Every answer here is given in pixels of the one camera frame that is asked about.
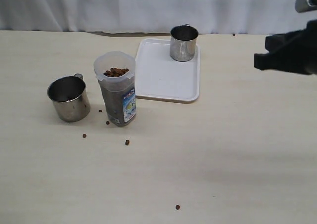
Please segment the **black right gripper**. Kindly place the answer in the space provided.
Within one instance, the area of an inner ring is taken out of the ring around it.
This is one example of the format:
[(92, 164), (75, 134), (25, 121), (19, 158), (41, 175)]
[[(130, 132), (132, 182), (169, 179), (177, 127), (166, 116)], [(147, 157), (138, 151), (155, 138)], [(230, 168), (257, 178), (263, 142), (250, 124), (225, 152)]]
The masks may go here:
[[(301, 42), (306, 31), (307, 46)], [(268, 53), (254, 54), (255, 69), (316, 75), (317, 21), (309, 21), (307, 29), (266, 36), (265, 48), (269, 51)]]

